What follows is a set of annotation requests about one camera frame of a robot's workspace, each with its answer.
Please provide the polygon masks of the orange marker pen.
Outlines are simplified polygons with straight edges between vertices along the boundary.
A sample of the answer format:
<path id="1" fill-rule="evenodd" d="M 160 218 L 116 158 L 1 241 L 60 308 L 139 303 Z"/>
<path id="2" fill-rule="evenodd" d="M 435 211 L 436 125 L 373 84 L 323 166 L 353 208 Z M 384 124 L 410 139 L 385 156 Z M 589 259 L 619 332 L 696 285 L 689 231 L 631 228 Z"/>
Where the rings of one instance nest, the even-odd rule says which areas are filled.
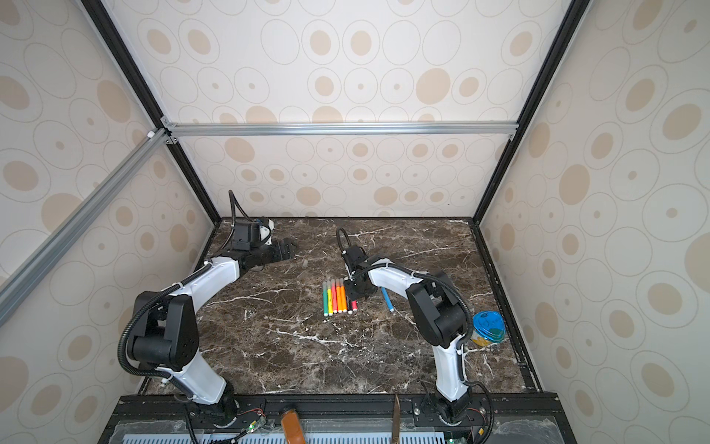
<path id="1" fill-rule="evenodd" d="M 343 302 L 345 303 L 345 307 L 346 307 L 346 310 L 343 313 L 347 313 L 348 312 L 347 305 L 346 305 L 347 296 L 346 296 L 346 292 L 345 292 L 345 288 L 344 288 L 344 280 L 343 279 L 340 279 L 340 280 L 342 281 Z"/>
<path id="2" fill-rule="evenodd" d="M 343 292 L 342 292 L 342 281 L 340 279 L 336 280 L 335 284 L 335 297 L 338 302 L 338 310 L 335 312 L 343 313 L 346 310 L 345 303 L 343 302 Z"/>

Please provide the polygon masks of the blue marker pen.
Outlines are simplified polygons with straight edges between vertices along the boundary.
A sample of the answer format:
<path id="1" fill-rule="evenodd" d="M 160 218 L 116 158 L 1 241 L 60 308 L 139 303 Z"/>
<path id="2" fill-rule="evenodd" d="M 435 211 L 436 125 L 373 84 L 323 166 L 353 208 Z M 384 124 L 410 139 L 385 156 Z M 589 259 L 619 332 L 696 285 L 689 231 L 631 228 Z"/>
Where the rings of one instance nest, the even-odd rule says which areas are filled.
<path id="1" fill-rule="evenodd" d="M 385 287 L 381 287 L 380 290 L 383 294 L 383 298 L 386 302 L 386 307 L 388 308 L 388 311 L 390 313 L 394 314 L 395 313 L 395 306 L 394 306 L 394 303 L 392 302 L 392 298 L 389 295 L 389 291 Z"/>

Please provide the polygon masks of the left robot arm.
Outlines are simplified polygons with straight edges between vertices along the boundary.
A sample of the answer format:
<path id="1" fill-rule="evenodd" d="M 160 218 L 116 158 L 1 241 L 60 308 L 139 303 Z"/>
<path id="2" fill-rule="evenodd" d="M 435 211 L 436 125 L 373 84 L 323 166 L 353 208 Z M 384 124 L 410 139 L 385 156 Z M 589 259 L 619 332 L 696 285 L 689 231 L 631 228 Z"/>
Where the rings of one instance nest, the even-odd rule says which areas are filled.
<path id="1" fill-rule="evenodd" d="M 222 249 L 185 279 L 141 293 L 118 340 L 120 366 L 134 376 L 164 379 L 205 409 L 235 410 L 234 388 L 201 355 L 197 312 L 251 269 L 290 260 L 296 252 L 289 238 L 250 251 Z"/>

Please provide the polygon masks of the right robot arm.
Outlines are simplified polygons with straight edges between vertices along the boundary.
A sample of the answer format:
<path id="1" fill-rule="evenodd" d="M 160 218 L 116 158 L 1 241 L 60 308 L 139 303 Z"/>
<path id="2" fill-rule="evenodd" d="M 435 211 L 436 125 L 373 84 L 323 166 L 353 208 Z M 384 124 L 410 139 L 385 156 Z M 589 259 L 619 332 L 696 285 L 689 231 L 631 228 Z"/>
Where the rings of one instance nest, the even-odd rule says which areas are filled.
<path id="1" fill-rule="evenodd" d="M 473 316 L 446 273 L 414 271 L 387 258 L 369 257 L 358 245 L 343 248 L 341 257 L 348 272 L 344 286 L 349 300 L 364 301 L 378 290 L 407 299 L 420 335 L 434 351 L 439 404 L 451 414 L 463 409 L 471 397 L 463 348 L 473 335 Z"/>

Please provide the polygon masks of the pink marker pen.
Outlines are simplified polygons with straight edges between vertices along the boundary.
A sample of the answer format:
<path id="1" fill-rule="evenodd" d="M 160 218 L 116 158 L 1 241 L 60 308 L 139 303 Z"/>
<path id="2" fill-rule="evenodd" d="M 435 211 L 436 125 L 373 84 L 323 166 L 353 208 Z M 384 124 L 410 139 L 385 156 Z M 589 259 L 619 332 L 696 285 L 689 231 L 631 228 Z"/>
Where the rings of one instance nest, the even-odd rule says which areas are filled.
<path id="1" fill-rule="evenodd" d="M 336 279 L 330 282 L 330 313 L 332 316 L 338 313 L 338 285 Z"/>

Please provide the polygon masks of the yellow marker pen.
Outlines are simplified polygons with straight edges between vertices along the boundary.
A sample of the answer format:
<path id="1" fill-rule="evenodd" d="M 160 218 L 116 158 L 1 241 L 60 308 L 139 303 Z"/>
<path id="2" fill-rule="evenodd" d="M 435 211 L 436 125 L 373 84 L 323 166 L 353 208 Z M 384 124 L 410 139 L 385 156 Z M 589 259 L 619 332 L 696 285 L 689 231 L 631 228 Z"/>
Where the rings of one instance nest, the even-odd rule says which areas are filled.
<path id="1" fill-rule="evenodd" d="M 328 316 L 332 316 L 334 314 L 332 284 L 333 284 L 332 279 L 329 279 L 329 281 L 327 281 L 327 315 Z"/>

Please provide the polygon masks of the green marker pen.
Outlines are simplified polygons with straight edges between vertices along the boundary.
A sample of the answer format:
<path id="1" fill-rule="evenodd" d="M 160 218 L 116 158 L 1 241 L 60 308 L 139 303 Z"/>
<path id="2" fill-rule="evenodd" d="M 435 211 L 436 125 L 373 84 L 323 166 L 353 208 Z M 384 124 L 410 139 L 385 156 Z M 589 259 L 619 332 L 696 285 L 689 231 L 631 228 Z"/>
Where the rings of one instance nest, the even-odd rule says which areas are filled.
<path id="1" fill-rule="evenodd" d="M 327 285 L 327 281 L 324 281 L 322 284 L 322 290 L 323 290 L 323 313 L 324 313 L 325 317 L 329 316 L 328 288 L 329 288 L 329 286 Z"/>

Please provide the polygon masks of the blue-lidded plastic cup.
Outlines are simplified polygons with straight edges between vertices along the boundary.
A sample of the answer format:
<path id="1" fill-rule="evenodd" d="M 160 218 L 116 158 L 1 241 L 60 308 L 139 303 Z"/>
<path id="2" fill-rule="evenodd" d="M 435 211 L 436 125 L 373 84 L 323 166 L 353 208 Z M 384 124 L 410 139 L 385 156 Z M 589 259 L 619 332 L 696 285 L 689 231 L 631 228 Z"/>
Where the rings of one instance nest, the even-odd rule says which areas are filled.
<path id="1" fill-rule="evenodd" d="M 474 331 L 471 341 L 479 347 L 499 344 L 506 338 L 503 317 L 496 311 L 484 311 L 473 316 Z"/>

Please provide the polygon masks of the brown thin stick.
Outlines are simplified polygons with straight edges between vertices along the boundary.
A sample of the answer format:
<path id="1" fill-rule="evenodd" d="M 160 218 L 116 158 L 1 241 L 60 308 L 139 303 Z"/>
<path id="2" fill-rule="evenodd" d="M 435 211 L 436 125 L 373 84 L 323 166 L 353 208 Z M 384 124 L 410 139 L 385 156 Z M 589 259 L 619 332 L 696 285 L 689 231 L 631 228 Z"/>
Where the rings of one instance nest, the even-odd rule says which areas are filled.
<path id="1" fill-rule="evenodd" d="M 399 395 L 394 395 L 394 405 L 392 414 L 391 444 L 399 444 L 401 425 L 401 406 Z"/>

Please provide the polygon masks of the horizontal aluminium rail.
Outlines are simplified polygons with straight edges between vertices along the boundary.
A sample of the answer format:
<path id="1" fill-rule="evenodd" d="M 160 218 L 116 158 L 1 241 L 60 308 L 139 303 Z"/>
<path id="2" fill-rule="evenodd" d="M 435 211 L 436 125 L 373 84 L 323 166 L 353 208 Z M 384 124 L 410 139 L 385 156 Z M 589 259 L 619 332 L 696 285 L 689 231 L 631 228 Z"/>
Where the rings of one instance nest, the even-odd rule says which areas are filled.
<path id="1" fill-rule="evenodd" d="M 345 122 L 345 123 L 173 123 L 166 129 L 179 137 L 514 135 L 515 121 Z"/>

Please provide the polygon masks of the diagonal aluminium rail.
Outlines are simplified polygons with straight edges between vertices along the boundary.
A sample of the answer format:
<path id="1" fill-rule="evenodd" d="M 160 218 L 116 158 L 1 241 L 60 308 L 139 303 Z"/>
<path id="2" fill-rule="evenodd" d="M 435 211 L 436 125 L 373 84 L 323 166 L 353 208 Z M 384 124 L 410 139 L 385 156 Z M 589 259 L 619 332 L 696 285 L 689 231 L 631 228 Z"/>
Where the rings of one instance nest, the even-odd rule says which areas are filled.
<path id="1" fill-rule="evenodd" d="M 70 214 L 1 287 L 1 323 L 5 324 L 45 276 L 79 240 L 153 152 L 168 142 L 166 129 L 155 129 L 143 139 L 98 187 Z"/>

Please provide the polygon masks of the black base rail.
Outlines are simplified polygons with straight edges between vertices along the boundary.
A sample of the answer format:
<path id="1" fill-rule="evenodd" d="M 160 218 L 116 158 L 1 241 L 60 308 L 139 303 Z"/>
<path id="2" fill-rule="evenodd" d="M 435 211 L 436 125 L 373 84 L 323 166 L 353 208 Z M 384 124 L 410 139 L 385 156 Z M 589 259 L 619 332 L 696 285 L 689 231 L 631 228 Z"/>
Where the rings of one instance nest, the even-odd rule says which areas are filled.
<path id="1" fill-rule="evenodd" d="M 205 409 L 180 395 L 125 396 L 102 443 L 286 443 L 281 414 L 295 409 L 306 443 L 390 443 L 395 394 L 234 395 L 237 408 Z M 475 393 L 458 419 L 430 393 L 399 394 L 399 443 L 573 443 L 559 397 Z"/>

